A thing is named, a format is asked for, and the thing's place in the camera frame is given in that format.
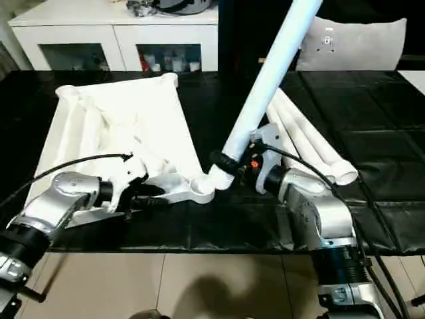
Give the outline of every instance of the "black table cover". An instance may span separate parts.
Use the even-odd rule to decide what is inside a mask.
[[[12,72],[0,83],[0,198],[34,174],[58,86],[146,76],[152,75]],[[209,153],[224,145],[254,79],[214,72],[179,76],[179,97],[204,171],[211,166]],[[425,96],[397,72],[293,72],[282,88],[360,171],[358,181],[340,190],[373,245],[383,255],[424,254]],[[3,226],[25,197],[3,208]],[[130,222],[114,218],[67,229],[52,250],[282,254],[303,247],[293,244],[284,206],[233,185],[208,205],[178,203],[144,211]]]

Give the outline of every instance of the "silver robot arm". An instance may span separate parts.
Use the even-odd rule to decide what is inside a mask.
[[[287,170],[281,166],[280,154],[256,147],[260,142],[280,148],[279,139],[277,125],[268,124],[253,131],[240,163],[222,153],[213,154],[212,161],[228,174],[240,176],[258,193],[272,193],[286,203],[294,241],[307,246],[317,273],[319,303],[329,310],[321,319],[383,319],[348,207],[318,177]]]
[[[35,265],[79,210],[111,201],[112,183],[76,172],[58,174],[0,233],[0,318],[13,318]]]

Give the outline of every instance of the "white pipe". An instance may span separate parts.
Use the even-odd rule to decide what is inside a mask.
[[[281,147],[285,152],[288,152],[294,156],[299,156],[297,153],[297,150],[295,149],[295,146],[292,144],[291,138],[289,137],[288,133],[286,132],[284,125],[282,124],[282,121],[280,120],[280,117],[278,113],[276,112],[275,108],[272,106],[272,102],[267,108],[267,118],[270,123],[276,123],[278,126],[279,132],[280,132],[280,140],[282,142]],[[301,167],[301,164],[294,161],[291,158],[285,158],[283,157],[285,166],[287,168],[297,168],[299,169]]]
[[[322,0],[294,0],[285,21],[268,53],[267,59],[251,89],[245,105],[227,139],[223,153],[239,161],[292,59],[307,33]],[[214,165],[209,171],[217,189],[228,189],[234,177]]]
[[[272,101],[272,107],[276,109],[282,124],[288,132],[292,143],[296,147],[299,155],[307,163],[317,168],[324,176],[329,178],[331,181],[335,181],[335,178],[331,174],[331,168],[329,165],[323,162],[319,154],[317,154],[314,147],[310,144],[310,141],[306,138],[303,131],[296,125],[294,119],[289,112],[286,112],[282,105],[282,99],[279,94],[276,93],[275,98]]]
[[[331,167],[331,173],[338,185],[348,185],[357,179],[359,172],[351,163],[343,159],[329,144],[329,142],[317,131],[316,127],[302,114],[291,99],[278,89],[281,96],[282,108],[291,114],[296,125],[303,131],[320,158]]]

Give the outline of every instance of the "tile floor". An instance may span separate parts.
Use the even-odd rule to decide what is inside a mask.
[[[420,257],[384,261],[405,300],[425,293]],[[24,300],[20,319],[142,319],[137,314],[152,308],[172,319],[315,319],[323,312],[308,256],[49,254],[29,286],[48,297]],[[423,307],[409,311],[425,318]]]

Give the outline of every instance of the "cable connector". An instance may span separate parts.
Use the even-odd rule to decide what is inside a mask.
[[[132,158],[134,155],[133,155],[133,153],[130,153],[130,154],[122,154],[122,159],[124,160],[124,161],[128,161],[130,158]]]

